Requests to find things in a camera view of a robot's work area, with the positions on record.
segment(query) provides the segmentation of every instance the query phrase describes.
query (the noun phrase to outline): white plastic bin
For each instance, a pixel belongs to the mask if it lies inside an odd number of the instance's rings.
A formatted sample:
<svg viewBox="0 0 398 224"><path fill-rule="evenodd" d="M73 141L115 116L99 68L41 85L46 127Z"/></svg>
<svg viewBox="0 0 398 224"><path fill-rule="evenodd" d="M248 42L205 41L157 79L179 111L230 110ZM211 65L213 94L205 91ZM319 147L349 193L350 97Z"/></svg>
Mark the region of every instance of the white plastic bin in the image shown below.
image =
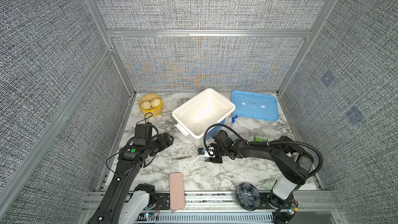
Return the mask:
<svg viewBox="0 0 398 224"><path fill-rule="evenodd" d="M235 105L226 97L208 88L173 111L176 127L196 147L203 147L203 135L212 124L225 123L225 118L235 110ZM207 132L206 139L220 127Z"/></svg>

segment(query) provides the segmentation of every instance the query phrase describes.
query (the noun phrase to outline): pink phone case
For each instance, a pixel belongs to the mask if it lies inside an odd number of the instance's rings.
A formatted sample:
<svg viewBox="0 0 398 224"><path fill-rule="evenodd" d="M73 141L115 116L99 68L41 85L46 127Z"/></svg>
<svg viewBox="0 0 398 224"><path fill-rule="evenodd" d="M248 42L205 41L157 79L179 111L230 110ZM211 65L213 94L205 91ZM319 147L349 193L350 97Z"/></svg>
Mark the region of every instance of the pink phone case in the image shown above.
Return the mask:
<svg viewBox="0 0 398 224"><path fill-rule="evenodd" d="M181 172L170 174L170 210L184 209L184 180Z"/></svg>

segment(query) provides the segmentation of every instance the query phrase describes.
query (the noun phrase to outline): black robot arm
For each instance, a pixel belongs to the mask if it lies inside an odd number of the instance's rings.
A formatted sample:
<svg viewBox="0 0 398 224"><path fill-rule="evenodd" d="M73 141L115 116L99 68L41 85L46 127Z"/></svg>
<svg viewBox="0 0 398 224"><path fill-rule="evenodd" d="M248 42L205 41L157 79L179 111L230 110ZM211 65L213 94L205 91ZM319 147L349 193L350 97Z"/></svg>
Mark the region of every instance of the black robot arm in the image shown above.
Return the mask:
<svg viewBox="0 0 398 224"><path fill-rule="evenodd" d="M117 224L130 186L145 159L172 145L174 138L167 132L151 137L153 128L157 131L149 122L136 125L135 136L119 151L115 175L88 224Z"/></svg>
<svg viewBox="0 0 398 224"><path fill-rule="evenodd" d="M214 163L222 163L223 156L231 159L256 157L274 161L282 174L292 183L297 185L305 184L314 158L306 152L300 145L294 144L291 138L282 136L278 140L269 142L269 146L263 142L248 142L240 138L232 141L223 130L217 131L212 139L215 144L214 158L210 159ZM287 154L298 153L296 161L292 160Z"/></svg>

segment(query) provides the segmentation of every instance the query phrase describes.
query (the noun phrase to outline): black bowl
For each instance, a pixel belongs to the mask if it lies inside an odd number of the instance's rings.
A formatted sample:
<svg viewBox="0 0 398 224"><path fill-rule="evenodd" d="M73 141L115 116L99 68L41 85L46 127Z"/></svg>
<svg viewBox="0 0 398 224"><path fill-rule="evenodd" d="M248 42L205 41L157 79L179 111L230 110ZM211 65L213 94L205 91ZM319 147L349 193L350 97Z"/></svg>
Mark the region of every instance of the black bowl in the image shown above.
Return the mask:
<svg viewBox="0 0 398 224"><path fill-rule="evenodd" d="M242 183L236 188L236 201L247 211L253 211L260 206L260 193L250 183Z"/></svg>

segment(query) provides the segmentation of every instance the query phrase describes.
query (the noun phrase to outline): gray fabric wall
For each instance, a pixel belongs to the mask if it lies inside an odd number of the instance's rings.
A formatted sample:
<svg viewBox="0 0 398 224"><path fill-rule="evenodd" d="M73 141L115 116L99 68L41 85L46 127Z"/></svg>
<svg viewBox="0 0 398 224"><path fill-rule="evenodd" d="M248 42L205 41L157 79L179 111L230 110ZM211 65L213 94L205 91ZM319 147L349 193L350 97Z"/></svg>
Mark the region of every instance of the gray fabric wall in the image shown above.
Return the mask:
<svg viewBox="0 0 398 224"><path fill-rule="evenodd" d="M398 0L339 0L281 96L352 224L397 223Z"/></svg>
<svg viewBox="0 0 398 224"><path fill-rule="evenodd" d="M109 58L4 217L4 223L76 223L100 179L129 99Z"/></svg>
<svg viewBox="0 0 398 224"><path fill-rule="evenodd" d="M108 28L311 29L325 0L96 0Z"/></svg>
<svg viewBox="0 0 398 224"><path fill-rule="evenodd" d="M136 90L276 91L302 38L115 37Z"/></svg>
<svg viewBox="0 0 398 224"><path fill-rule="evenodd" d="M0 0L0 190L105 48L84 0Z"/></svg>
<svg viewBox="0 0 398 224"><path fill-rule="evenodd" d="M310 30L326 0L96 1L108 29ZM227 37L114 41L139 91L275 91L302 43Z"/></svg>

